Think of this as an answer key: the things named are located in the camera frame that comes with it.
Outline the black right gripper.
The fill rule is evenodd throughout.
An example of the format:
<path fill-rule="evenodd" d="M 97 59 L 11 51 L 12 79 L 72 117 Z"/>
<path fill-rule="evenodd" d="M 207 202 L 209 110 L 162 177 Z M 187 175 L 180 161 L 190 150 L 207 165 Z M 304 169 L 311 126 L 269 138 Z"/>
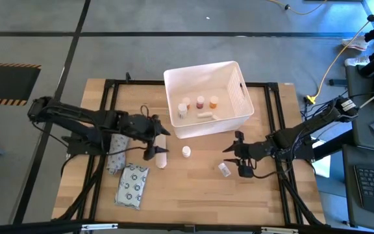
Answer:
<path fill-rule="evenodd" d="M 234 136 L 236 140 L 233 141 L 231 146 L 223 150 L 223 153 L 234 151 L 238 146 L 243 144 L 244 135 L 241 131 L 235 131 Z M 244 159 L 260 161 L 264 157 L 270 156 L 272 149 L 273 146 L 269 141 L 246 144 L 242 151 L 242 157 Z M 225 159 L 224 161 L 234 163 L 238 167 L 238 174 L 240 177 L 252 178 L 254 177 L 253 168 L 247 165 L 244 159 Z"/>

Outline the black metal table frame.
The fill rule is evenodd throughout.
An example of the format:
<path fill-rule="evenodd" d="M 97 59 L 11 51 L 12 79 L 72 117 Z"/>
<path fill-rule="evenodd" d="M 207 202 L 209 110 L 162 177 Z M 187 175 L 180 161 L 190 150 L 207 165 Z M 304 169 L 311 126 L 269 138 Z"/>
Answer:
<path fill-rule="evenodd" d="M 95 91 L 101 91 L 102 97 L 100 99 L 100 109 L 103 110 L 108 99 L 109 90 L 112 89 L 111 94 L 111 104 L 110 108 L 115 107 L 116 100 L 118 96 L 118 90 L 120 85 L 147 85 L 147 86 L 163 86 L 164 81 L 159 80 L 131 80 L 129 73 L 126 73 L 126 80 L 117 80 L 117 79 L 88 79 L 86 82 L 86 87 L 84 95 L 89 92 L 90 88 L 95 88 Z M 278 115 L 280 120 L 280 126 L 283 127 L 283 114 L 281 101 L 279 98 L 279 87 L 277 83 L 245 83 L 240 85 L 242 88 L 263 88 L 264 95 L 266 98 L 266 105 L 268 108 L 268 119 L 269 126 L 274 126 L 273 123 L 273 111 L 271 106 L 271 98 L 269 94 L 269 89 L 273 88 L 275 95 L 275 101 L 277 102 Z M 81 226 L 83 224 L 118 224 L 118 229 L 157 229 L 157 230 L 167 230 L 167 231 L 183 231 L 185 233 L 195 233 L 196 231 L 253 231 L 255 234 L 260 234 L 261 227 L 257 225 L 213 225 L 213 224 L 177 224 L 177 223 L 135 223 L 135 222 L 96 222 L 94 220 L 94 214 L 97 207 L 97 199 L 99 198 L 100 193 L 100 184 L 101 176 L 97 175 L 97 171 L 93 170 L 93 164 L 96 155 L 89 155 L 88 166 L 86 169 L 86 174 L 83 183 L 83 191 L 85 192 L 85 186 L 92 185 L 88 187 L 90 191 L 93 186 L 93 199 L 90 205 L 90 214 L 89 218 L 83 218 L 83 212 L 86 204 L 87 193 L 83 194 L 82 202 L 84 204 L 77 205 L 77 211 L 72 210 L 72 215 L 76 212 L 78 213 L 77 218 L 72 220 L 71 218 L 62 218 L 60 220 L 52 220 L 49 222 L 35 222 L 35 223 L 26 223 L 22 224 L 22 221 L 19 221 L 18 224 L 7 224 L 0 226 L 0 234 L 64 234 L 81 232 Z M 270 226 L 278 228 L 288 228 L 288 229 L 298 229 L 299 234 L 374 234 L 373 232 L 368 231 L 359 231 L 354 229 L 338 229 L 330 227 L 326 224 L 314 224 L 313 226 L 306 224 L 292 224 L 289 221 L 285 221 L 284 226 Z"/>

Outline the silver metal bracket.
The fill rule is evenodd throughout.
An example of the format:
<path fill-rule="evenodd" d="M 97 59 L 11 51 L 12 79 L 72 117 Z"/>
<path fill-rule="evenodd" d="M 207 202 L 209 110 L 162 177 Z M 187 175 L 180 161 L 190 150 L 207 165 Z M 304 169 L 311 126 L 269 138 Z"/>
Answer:
<path fill-rule="evenodd" d="M 283 227 L 261 227 L 260 234 L 299 234 L 299 230 Z"/>
<path fill-rule="evenodd" d="M 83 224 L 81 231 L 95 231 L 103 229 L 117 229 L 118 224 Z"/>

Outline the flat grey patterned pack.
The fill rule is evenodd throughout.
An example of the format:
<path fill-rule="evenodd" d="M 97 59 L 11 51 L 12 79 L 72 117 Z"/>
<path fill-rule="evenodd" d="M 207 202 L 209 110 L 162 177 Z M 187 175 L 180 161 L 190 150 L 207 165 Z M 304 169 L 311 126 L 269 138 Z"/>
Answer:
<path fill-rule="evenodd" d="M 118 206 L 140 210 L 149 168 L 129 163 L 124 167 L 114 201 Z"/>

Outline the black hazard-striped floor mat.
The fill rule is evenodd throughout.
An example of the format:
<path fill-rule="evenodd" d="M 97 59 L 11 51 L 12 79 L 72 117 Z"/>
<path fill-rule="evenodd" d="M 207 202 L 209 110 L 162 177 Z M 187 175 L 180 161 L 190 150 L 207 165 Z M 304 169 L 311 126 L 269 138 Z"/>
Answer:
<path fill-rule="evenodd" d="M 0 63 L 0 105 L 26 105 L 41 67 L 36 64 Z"/>

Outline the rolled grey patterned pack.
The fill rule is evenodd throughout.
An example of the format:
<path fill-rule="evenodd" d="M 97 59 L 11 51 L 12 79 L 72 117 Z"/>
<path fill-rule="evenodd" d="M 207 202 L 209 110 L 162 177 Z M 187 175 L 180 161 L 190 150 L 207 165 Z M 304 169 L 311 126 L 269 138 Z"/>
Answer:
<path fill-rule="evenodd" d="M 113 134 L 110 141 L 106 169 L 110 174 L 116 174 L 126 165 L 125 151 L 128 148 L 129 137 Z"/>

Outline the tall white pill bottle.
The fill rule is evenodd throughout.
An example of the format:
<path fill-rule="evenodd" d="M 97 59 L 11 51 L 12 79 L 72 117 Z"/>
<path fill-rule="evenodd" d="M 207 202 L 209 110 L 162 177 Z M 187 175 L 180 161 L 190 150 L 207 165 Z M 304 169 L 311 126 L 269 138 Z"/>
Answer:
<path fill-rule="evenodd" d="M 185 103 L 179 103 L 177 106 L 178 116 L 180 119 L 183 119 L 187 116 L 188 108 Z"/>

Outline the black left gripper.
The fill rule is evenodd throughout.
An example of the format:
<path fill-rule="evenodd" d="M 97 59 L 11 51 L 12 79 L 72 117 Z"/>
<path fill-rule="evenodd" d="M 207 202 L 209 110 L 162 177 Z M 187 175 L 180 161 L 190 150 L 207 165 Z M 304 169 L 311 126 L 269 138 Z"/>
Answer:
<path fill-rule="evenodd" d="M 159 115 L 152 115 L 154 122 L 154 128 L 152 121 L 141 114 L 129 115 L 126 125 L 126 135 L 133 138 L 134 140 L 142 141 L 143 143 L 151 146 L 148 147 L 143 153 L 143 160 L 151 160 L 157 153 L 167 153 L 169 150 L 161 148 L 159 146 L 152 146 L 155 134 L 156 135 L 170 135 L 171 133 L 166 130 L 159 119 Z"/>

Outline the long white bandage roll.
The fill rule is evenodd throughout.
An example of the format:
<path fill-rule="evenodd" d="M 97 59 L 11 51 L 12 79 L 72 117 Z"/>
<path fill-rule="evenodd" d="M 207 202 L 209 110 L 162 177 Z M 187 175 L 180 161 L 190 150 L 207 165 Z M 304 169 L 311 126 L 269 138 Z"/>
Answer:
<path fill-rule="evenodd" d="M 155 164 L 159 169 L 164 169 L 167 165 L 167 152 L 166 149 L 166 136 L 158 135 L 155 139 L 155 146 L 158 146 L 160 149 L 158 153 L 155 154 Z"/>

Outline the person's white shoe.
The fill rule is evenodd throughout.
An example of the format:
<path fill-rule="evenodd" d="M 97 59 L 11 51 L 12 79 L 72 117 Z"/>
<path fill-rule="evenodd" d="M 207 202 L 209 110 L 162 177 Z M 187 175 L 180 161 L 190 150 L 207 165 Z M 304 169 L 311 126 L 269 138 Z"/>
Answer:
<path fill-rule="evenodd" d="M 369 42 L 365 41 L 364 36 L 357 36 L 356 38 L 342 39 L 342 45 L 349 49 L 365 51 L 368 48 Z"/>
<path fill-rule="evenodd" d="M 366 66 L 369 63 L 369 57 L 347 58 L 345 60 L 345 66 Z"/>

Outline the dark grey desk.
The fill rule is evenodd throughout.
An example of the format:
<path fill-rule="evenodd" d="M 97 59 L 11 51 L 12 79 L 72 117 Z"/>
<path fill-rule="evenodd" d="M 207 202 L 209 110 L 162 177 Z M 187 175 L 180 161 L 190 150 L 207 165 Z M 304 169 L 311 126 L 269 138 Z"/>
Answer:
<path fill-rule="evenodd" d="M 343 166 L 349 223 L 354 226 L 374 229 L 374 196 L 366 196 L 357 181 L 359 167 L 374 169 L 374 101 L 359 110 L 359 116 L 352 122 L 350 139 L 343 146 Z"/>

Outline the white plastic storage bin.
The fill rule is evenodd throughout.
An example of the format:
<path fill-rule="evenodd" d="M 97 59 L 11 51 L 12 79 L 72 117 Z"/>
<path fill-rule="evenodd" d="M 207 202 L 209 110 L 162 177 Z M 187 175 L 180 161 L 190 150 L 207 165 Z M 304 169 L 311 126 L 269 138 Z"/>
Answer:
<path fill-rule="evenodd" d="M 199 137 L 241 127 L 255 112 L 247 87 L 240 86 L 244 84 L 242 71 L 236 61 L 166 70 L 164 85 L 176 137 Z M 196 107 L 198 96 L 205 98 L 202 109 Z M 211 96 L 219 98 L 215 109 L 209 107 Z M 190 108 L 187 116 L 180 119 L 177 106 L 185 97 L 190 98 Z M 220 120 L 198 118 L 197 114 L 202 112 L 212 112 Z"/>

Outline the clear bottle with capsules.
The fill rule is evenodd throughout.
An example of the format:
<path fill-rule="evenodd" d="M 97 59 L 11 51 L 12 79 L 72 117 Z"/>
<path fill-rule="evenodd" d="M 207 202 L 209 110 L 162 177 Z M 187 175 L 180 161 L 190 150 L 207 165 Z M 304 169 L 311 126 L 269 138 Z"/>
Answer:
<path fill-rule="evenodd" d="M 229 170 L 229 168 L 226 166 L 224 162 L 219 164 L 218 168 L 224 177 L 229 177 L 231 175 L 231 171 Z"/>

